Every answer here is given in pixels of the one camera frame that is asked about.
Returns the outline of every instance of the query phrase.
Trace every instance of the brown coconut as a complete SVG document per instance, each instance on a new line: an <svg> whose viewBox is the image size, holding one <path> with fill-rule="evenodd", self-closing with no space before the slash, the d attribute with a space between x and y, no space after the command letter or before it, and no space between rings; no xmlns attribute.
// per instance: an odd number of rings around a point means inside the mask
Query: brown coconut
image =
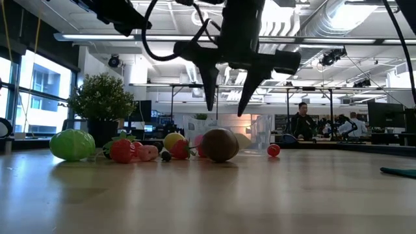
<svg viewBox="0 0 416 234"><path fill-rule="evenodd" d="M218 163L232 159L240 150L237 138L227 129L209 130L202 138L201 147L205 156Z"/></svg>

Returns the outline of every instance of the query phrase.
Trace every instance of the computer monitor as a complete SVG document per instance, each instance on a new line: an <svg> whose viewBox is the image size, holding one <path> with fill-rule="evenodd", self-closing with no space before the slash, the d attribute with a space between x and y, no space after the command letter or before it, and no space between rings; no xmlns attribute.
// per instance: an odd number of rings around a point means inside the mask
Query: computer monitor
<svg viewBox="0 0 416 234"><path fill-rule="evenodd" d="M151 122L151 101L135 101L135 106L136 109L126 120L130 122Z"/></svg>
<svg viewBox="0 0 416 234"><path fill-rule="evenodd" d="M371 127L406 127L403 105L368 103Z"/></svg>
<svg viewBox="0 0 416 234"><path fill-rule="evenodd" d="M152 125L145 125L144 126L144 132L145 133L151 133L153 131L153 126Z"/></svg>

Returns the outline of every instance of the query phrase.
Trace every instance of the black cable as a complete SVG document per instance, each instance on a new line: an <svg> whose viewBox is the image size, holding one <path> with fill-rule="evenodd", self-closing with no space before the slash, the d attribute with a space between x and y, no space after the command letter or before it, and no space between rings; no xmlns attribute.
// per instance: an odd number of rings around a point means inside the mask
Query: black cable
<svg viewBox="0 0 416 234"><path fill-rule="evenodd" d="M367 75L361 68L359 68L359 66L348 56L348 55L345 55L351 62L352 62L352 64L356 67L356 68L358 68L358 70L362 73L362 74L364 74L370 81L372 81L378 88L380 88L383 92L385 92L385 94L387 94L388 96L390 96L390 98L393 98L395 101L397 101L398 103L400 103L400 104L402 104L404 107L406 107L407 108L407 106L405 106L403 103L401 103L401 102L399 102L395 97L393 97L391 94L389 94L389 92L387 92L387 91L385 91L384 89L383 89L383 87L381 87L380 85L378 85L377 83L375 83L372 79L371 79L371 77L369 76L369 75Z"/></svg>
<svg viewBox="0 0 416 234"><path fill-rule="evenodd" d="M416 104L416 88L415 88L415 78L413 76L413 68L411 65L411 59L410 54L408 51L408 47L406 46L406 41L404 40L404 36L402 33L402 30L400 30L400 26L397 23L397 20L395 18L395 15L393 14L393 11L390 8L389 3L387 0L383 0L385 9L387 10L387 13L389 13L389 16L391 18L391 21L393 22L393 25L395 26L398 38L400 39L400 42L402 43L404 56L406 57L406 62L408 63L408 69L409 69L409 78L410 78L410 85L411 85L411 94L413 95L413 101Z"/></svg>
<svg viewBox="0 0 416 234"><path fill-rule="evenodd" d="M200 17L200 20L201 20L201 23L203 23L203 16L202 16L202 12L201 12L201 9L200 9L200 7L196 4L196 3L194 3L194 4L192 4L192 6L195 8L195 10L196 10L196 12L198 13L198 15L199 15L199 17ZM214 25L214 27L216 28L216 29L218 29L219 31L221 31L221 27L217 24L217 23L215 23L215 21L210 21L211 22L211 24L212 25ZM217 42L215 41L215 39L209 34L209 32L208 32L208 29L206 29L205 30L205 33L207 34L207 36L208 36L208 39L214 44L214 45L218 45L217 44Z"/></svg>
<svg viewBox="0 0 416 234"><path fill-rule="evenodd" d="M186 50L189 46L189 44L193 44L196 43L198 41L198 39L200 39L200 37L202 36L204 30L206 30L208 23L211 21L211 19L206 19L203 23L203 25L200 27L200 29L198 30L198 32L195 34L195 36L192 38L192 40L190 42L188 42L187 46L185 46L179 53L173 53L171 55L167 55L167 56L157 56L154 53L152 53L150 51L149 48L149 44L148 41L146 40L146 31L147 31L147 27L148 27L148 23L149 23L149 18L150 18L150 14L151 11L155 8L155 5L157 3L157 0L152 0L151 3L149 4L149 7L146 11L146 15L144 16L144 20L146 22L145 26L142 29L142 43L143 43L143 47L144 50L146 51L146 53L154 60L158 60L158 61L169 61L172 59L176 59L177 57L181 56L182 52L184 52L184 50Z"/></svg>

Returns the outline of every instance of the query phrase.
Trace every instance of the white shirt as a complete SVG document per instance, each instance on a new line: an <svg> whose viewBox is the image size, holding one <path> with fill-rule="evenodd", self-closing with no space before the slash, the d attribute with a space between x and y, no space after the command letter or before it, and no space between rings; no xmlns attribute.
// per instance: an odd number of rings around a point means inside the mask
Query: white shirt
<svg viewBox="0 0 416 234"><path fill-rule="evenodd" d="M356 118L352 118L351 122L354 122L357 125L358 129L349 133L348 134L349 137L361 137L363 136L363 133L367 133L367 128L365 127L364 122L357 120ZM345 133L351 130L351 128L352 128L351 123L345 122L342 126L338 128L338 131L340 133Z"/></svg>

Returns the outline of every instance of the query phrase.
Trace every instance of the small red ball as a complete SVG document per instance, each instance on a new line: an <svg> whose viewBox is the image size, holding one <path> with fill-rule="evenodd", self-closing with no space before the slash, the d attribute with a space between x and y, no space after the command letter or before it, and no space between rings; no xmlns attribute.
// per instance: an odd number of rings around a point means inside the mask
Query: small red ball
<svg viewBox="0 0 416 234"><path fill-rule="evenodd" d="M267 148L267 153L272 157L277 157L280 153L280 147L277 144L271 144Z"/></svg>

